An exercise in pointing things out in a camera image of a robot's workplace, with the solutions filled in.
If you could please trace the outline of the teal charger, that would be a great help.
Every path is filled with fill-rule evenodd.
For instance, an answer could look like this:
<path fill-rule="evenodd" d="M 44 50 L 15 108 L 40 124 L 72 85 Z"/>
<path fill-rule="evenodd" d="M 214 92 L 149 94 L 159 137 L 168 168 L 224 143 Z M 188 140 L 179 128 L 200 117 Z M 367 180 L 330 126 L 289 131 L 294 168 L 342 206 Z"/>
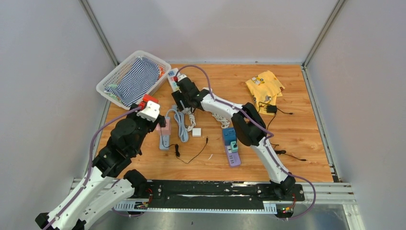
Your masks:
<path fill-rule="evenodd" d="M 236 141 L 231 141 L 229 145 L 229 150 L 231 153 L 238 152 L 238 146 Z"/>

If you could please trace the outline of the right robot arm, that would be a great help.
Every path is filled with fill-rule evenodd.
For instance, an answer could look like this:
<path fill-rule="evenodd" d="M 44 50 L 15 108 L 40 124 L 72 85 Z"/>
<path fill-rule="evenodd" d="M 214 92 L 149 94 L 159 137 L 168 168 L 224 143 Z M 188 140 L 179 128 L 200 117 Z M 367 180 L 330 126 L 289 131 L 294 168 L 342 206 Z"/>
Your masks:
<path fill-rule="evenodd" d="M 175 82 L 192 108 L 216 113 L 232 123 L 238 141 L 251 147 L 260 158 L 276 198 L 286 200 L 292 195 L 296 180 L 273 150 L 271 133 L 253 104 L 232 103 L 213 94 L 210 88 L 199 90 L 188 77 L 176 77 Z"/>

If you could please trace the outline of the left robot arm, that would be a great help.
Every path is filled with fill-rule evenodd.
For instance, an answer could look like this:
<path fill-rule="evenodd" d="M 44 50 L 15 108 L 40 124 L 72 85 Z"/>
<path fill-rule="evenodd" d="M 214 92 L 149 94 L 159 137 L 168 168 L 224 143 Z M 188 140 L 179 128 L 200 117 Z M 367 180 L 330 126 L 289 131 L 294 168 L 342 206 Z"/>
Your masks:
<path fill-rule="evenodd" d="M 40 213 L 35 222 L 42 230 L 88 230 L 115 205 L 131 196 L 141 198 L 147 191 L 147 179 L 137 170 L 128 171 L 107 192 L 109 185 L 140 155 L 146 135 L 157 125 L 165 126 L 160 105 L 153 101 L 134 104 L 132 109 L 117 117 L 118 123 L 99 154 L 90 159 L 84 178 L 55 209 Z"/>

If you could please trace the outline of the blue cube socket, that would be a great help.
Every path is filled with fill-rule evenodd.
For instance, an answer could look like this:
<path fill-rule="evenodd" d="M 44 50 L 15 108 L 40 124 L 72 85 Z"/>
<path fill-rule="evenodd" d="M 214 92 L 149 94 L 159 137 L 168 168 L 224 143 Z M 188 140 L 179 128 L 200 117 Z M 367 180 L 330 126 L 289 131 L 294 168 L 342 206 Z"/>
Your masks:
<path fill-rule="evenodd" d="M 225 146 L 229 146 L 231 142 L 236 142 L 237 141 L 237 136 L 235 129 L 233 127 L 229 128 L 224 128 L 222 129 L 222 137 L 224 141 Z"/>

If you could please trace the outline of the purple power bank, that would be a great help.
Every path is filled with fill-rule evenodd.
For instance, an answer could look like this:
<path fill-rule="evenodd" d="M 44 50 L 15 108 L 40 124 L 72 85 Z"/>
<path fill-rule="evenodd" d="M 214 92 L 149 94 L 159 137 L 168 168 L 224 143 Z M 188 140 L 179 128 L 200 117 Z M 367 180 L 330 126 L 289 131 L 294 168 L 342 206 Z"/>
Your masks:
<path fill-rule="evenodd" d="M 234 148 L 231 145 L 226 145 L 225 151 L 228 164 L 231 168 L 238 167 L 241 165 L 241 160 L 238 154 L 238 147 Z"/>

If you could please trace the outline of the pink cube socket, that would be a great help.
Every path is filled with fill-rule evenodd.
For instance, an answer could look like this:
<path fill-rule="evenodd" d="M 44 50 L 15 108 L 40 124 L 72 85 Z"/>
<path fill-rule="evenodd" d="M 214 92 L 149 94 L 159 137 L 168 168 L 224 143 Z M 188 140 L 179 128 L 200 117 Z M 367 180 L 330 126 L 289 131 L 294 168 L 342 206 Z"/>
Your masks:
<path fill-rule="evenodd" d="M 171 135 L 171 124 L 170 124 L 170 117 L 165 117 L 165 126 L 161 127 L 160 124 L 157 124 L 156 131 L 161 136 L 170 136 Z"/>

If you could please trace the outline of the white colourful power strip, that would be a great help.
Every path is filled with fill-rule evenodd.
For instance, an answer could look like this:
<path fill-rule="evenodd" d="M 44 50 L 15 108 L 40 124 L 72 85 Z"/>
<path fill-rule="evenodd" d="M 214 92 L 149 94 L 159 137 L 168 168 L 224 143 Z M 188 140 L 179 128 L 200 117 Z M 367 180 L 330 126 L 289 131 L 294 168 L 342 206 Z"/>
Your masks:
<path fill-rule="evenodd" d="M 175 77 L 176 73 L 178 72 L 178 70 L 179 70 L 178 68 L 173 68 L 168 72 L 168 75 L 167 75 L 169 85 L 173 92 L 176 92 L 179 90 L 177 83 L 174 80 L 174 77 Z"/>

